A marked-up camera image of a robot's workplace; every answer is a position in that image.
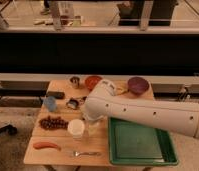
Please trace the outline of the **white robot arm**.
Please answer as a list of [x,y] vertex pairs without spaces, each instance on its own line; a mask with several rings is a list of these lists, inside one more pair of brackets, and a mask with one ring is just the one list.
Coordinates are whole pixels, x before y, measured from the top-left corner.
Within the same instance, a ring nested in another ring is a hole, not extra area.
[[84,118],[119,118],[199,139],[199,103],[128,99],[115,90],[112,81],[99,81],[81,107]]

